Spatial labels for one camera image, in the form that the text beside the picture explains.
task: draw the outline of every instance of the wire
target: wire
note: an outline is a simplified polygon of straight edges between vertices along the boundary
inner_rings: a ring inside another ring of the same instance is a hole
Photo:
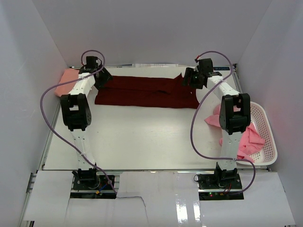
[[[74,149],[83,157],[83,159],[84,159],[88,164],[90,164],[92,167],[96,168],[97,170],[100,170],[100,171],[105,175],[106,179],[108,180],[108,182],[109,182],[110,186],[112,187],[113,191],[115,192],[115,194],[117,194],[117,192],[116,192],[116,190],[115,190],[115,188],[114,188],[114,186],[113,186],[111,180],[109,179],[109,177],[108,177],[108,175],[105,173],[105,171],[104,171],[103,169],[101,169],[99,166],[97,166],[97,165],[91,163],[91,162],[85,157],[85,155],[84,155],[84,154],[83,154],[75,145],[71,144],[69,141],[67,141],[65,138],[63,138],[61,135],[59,135],[59,134],[55,131],[55,129],[51,126],[51,124],[49,123],[49,121],[48,121],[48,119],[47,119],[47,117],[46,117],[46,115],[45,115],[44,109],[43,109],[43,99],[44,99],[44,96],[45,96],[46,93],[49,92],[50,90],[52,90],[52,89],[54,89],[55,87],[58,87],[58,86],[62,86],[62,85],[65,85],[65,84],[70,84],[70,83],[77,82],[77,81],[80,81],[80,80],[82,80],[82,79],[88,78],[88,77],[90,77],[90,76],[92,76],[92,75],[94,75],[94,74],[100,72],[101,70],[103,70],[104,65],[105,65],[105,57],[104,57],[103,53],[101,53],[100,51],[96,51],[96,50],[88,50],[88,51],[85,51],[85,52],[82,54],[82,56],[81,56],[81,63],[83,63],[83,55],[86,54],[87,52],[97,52],[97,53],[99,53],[99,54],[102,56],[102,58],[103,58],[103,65],[102,65],[102,67],[101,67],[100,69],[98,69],[97,71],[95,71],[95,72],[93,72],[93,73],[91,73],[91,74],[88,74],[87,76],[84,76],[84,77],[82,77],[82,78],[74,79],[74,80],[71,80],[71,81],[67,81],[67,82],[64,82],[64,83],[61,83],[61,84],[57,84],[57,85],[53,85],[53,86],[49,87],[49,88],[41,95],[41,98],[40,98],[40,109],[41,109],[42,116],[43,116],[43,118],[44,118],[44,120],[45,120],[47,126],[50,128],[50,130],[51,130],[58,138],[60,138],[60,139],[63,140],[65,143],[67,143],[67,144],[70,145],[72,148],[74,148]]]
[[[212,91],[214,91],[214,90],[215,90],[215,89],[216,89],[224,80],[226,80],[228,77],[230,77],[230,76],[232,75],[232,63],[231,63],[231,61],[229,60],[229,58],[228,58],[225,54],[223,54],[223,53],[221,53],[221,52],[218,52],[218,51],[206,51],[206,52],[204,52],[204,53],[198,55],[197,58],[196,58],[195,60],[198,60],[202,55],[207,54],[207,53],[217,53],[217,54],[219,54],[219,55],[222,55],[224,58],[226,58],[226,60],[227,60],[228,63],[229,63],[229,66],[230,66],[230,68],[231,68],[231,72],[230,72],[226,77],[224,77],[222,80],[220,80],[217,84],[215,84],[215,86],[214,86],[212,89],[210,89],[210,90],[208,91],[208,93],[203,97],[202,101],[200,102],[198,108],[197,108],[196,111],[195,111],[193,120],[192,120],[192,122],[191,122],[191,127],[190,127],[190,142],[191,142],[191,145],[192,145],[194,151],[195,151],[199,156],[201,156],[201,157],[203,157],[203,158],[210,159],[210,160],[235,160],[235,161],[244,161],[244,162],[249,162],[249,163],[252,165],[252,168],[253,168],[253,176],[252,176],[252,180],[251,180],[251,182],[249,183],[249,185],[248,185],[246,188],[244,188],[242,191],[240,191],[240,192],[232,193],[232,194],[240,194],[240,193],[243,193],[244,191],[246,191],[247,189],[249,189],[249,187],[250,187],[250,186],[252,185],[252,183],[254,182],[255,177],[256,177],[256,167],[255,167],[255,165],[254,165],[250,160],[248,160],[248,159],[233,159],[233,158],[231,158],[231,157],[208,157],[208,156],[202,155],[202,154],[196,149],[196,147],[195,147],[195,145],[194,145],[194,138],[193,138],[194,123],[195,123],[195,119],[196,119],[196,116],[197,116],[197,114],[198,114],[198,111],[199,111],[201,105],[203,104],[203,102],[205,101],[205,99],[209,96],[209,94],[212,93]]]
[[[229,189],[227,190],[227,192],[225,192],[224,194],[226,195],[227,193],[229,193],[230,191],[231,191],[231,189],[232,189],[232,184],[230,183],[229,184]]]
[[[90,188],[90,187],[88,187],[89,189],[96,189],[96,188],[98,188],[98,187],[100,186],[100,183],[101,183],[100,177],[98,177],[98,178],[99,178],[99,183],[97,184],[97,186],[96,186],[95,188]]]
[[[99,190],[99,192],[102,191],[106,186],[107,186],[107,184],[105,184],[105,185]]]

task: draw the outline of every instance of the pink towel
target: pink towel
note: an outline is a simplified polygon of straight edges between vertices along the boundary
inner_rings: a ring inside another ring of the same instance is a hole
[[[219,124],[219,114],[220,114],[220,105],[214,108],[214,114],[205,119],[207,124],[220,127]],[[223,139],[221,138],[219,143],[222,146]],[[254,160],[249,157],[249,155],[256,154],[261,151],[265,144],[265,140],[260,137],[257,133],[253,123],[246,128],[246,131],[243,133],[242,138],[239,144],[238,150],[238,159],[248,159],[252,162]]]
[[[61,80],[59,84],[71,81],[74,79],[78,79],[78,74],[79,70],[74,70],[74,69],[66,69],[61,77]],[[55,95],[61,97],[61,95],[66,95],[68,94],[72,88],[75,86],[76,82],[70,83],[70,84],[65,84],[62,86],[58,86],[55,89]]]

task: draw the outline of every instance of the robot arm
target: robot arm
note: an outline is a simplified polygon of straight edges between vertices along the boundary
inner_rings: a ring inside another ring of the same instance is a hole
[[[79,78],[97,71],[102,66],[98,65],[98,58],[94,56],[86,57],[86,62],[87,64],[79,71]],[[91,163],[95,163],[95,159],[90,151],[90,143],[86,130],[87,126],[91,123],[87,96],[93,86],[100,89],[110,79],[112,79],[112,76],[104,68],[96,75],[78,81],[69,94],[60,97],[63,122],[71,131],[75,146]],[[91,168],[78,152],[77,156],[79,169],[88,170]]]
[[[183,85],[193,88],[212,89],[222,80],[219,72],[214,72],[211,59],[198,61],[195,69],[187,68]],[[240,94],[225,81],[221,82],[213,91],[221,100],[219,122],[223,130],[223,144],[220,157],[237,158],[240,139],[246,127],[250,124],[250,96]],[[215,174],[218,182],[232,181],[237,176],[237,165],[234,160],[218,160]]]

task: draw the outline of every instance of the white plastic basket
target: white plastic basket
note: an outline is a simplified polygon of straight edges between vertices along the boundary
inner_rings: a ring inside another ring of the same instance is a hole
[[[265,139],[263,149],[250,157],[255,161],[255,166],[267,166],[273,164],[278,156],[273,133],[265,113],[265,110],[257,103],[250,103],[251,122],[255,125],[257,132],[261,138]]]

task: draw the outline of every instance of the maroon towel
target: maroon towel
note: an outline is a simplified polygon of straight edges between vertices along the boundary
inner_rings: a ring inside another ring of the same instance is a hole
[[[95,104],[196,109],[196,89],[182,86],[182,81],[181,74],[174,79],[113,76]]]

